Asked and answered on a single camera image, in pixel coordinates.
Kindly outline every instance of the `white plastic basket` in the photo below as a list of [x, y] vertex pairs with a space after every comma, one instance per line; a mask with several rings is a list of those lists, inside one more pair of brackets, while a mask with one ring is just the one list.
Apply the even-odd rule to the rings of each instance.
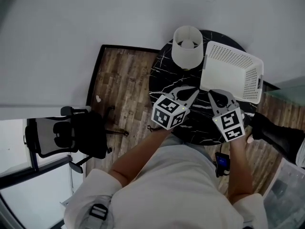
[[246, 52], [210, 41], [204, 57], [200, 89], [222, 89], [236, 100], [258, 104], [263, 87], [264, 63]]

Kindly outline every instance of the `wood plank flooring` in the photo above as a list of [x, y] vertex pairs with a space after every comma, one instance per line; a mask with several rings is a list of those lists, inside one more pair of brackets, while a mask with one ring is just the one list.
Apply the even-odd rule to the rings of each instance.
[[[92, 95], [92, 109], [104, 115], [108, 106], [115, 110], [109, 115], [106, 128], [125, 129], [130, 135], [107, 135], [108, 145], [113, 152], [104, 160], [91, 159], [87, 162], [86, 173], [93, 168], [108, 171], [112, 163], [137, 145], [148, 134], [147, 125], [156, 126], [150, 115], [152, 105], [149, 99], [148, 81], [150, 69], [157, 54], [126, 49], [106, 48]], [[281, 100], [263, 94], [257, 109], [275, 124], [305, 130], [305, 108], [292, 106]], [[219, 145], [207, 146], [214, 159]], [[281, 161], [278, 152], [265, 141], [254, 141], [248, 145], [247, 158], [250, 164], [255, 191], [263, 193], [269, 186]], [[229, 153], [229, 144], [224, 144], [222, 152]], [[229, 176], [220, 178], [219, 189], [226, 194]]]

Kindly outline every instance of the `lamp shade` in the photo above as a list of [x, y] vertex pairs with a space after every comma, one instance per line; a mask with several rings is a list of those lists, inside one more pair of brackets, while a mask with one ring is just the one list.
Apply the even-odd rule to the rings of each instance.
[[172, 59], [182, 69], [192, 69], [203, 60], [203, 37], [193, 26], [179, 27], [173, 35]]

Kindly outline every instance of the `office chair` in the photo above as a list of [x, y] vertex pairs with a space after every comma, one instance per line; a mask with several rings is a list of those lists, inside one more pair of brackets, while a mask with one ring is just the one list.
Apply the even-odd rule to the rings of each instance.
[[104, 159], [106, 153], [112, 152], [107, 146], [106, 134], [129, 135], [125, 130], [105, 130], [108, 115], [114, 109], [114, 106], [109, 107], [102, 118], [97, 112], [66, 106], [61, 109], [63, 117], [28, 119], [25, 128], [26, 145], [42, 158], [80, 151], [87, 157], [78, 163], [70, 161], [69, 165], [76, 172], [83, 173], [82, 164], [92, 157]]

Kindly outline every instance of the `black round table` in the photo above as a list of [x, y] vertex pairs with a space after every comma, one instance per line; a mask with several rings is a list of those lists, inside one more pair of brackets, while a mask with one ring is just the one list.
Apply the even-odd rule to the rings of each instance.
[[[203, 52], [209, 41], [219, 42], [245, 52], [245, 50], [231, 38], [214, 32], [200, 31], [203, 35]], [[176, 65], [172, 59], [173, 41], [167, 43], [156, 57], [149, 78], [149, 95], [154, 104], [161, 94], [169, 93], [175, 87], [182, 85], [195, 86], [199, 89], [203, 62], [194, 69], [183, 70]], [[173, 134], [185, 142], [197, 145], [216, 145], [224, 143], [220, 131], [212, 121], [214, 116], [208, 98], [208, 92], [200, 90], [196, 100], [190, 108], [188, 119], [177, 126]], [[240, 108], [244, 111], [244, 126], [249, 125], [251, 118], [256, 112], [256, 104], [238, 101]]]

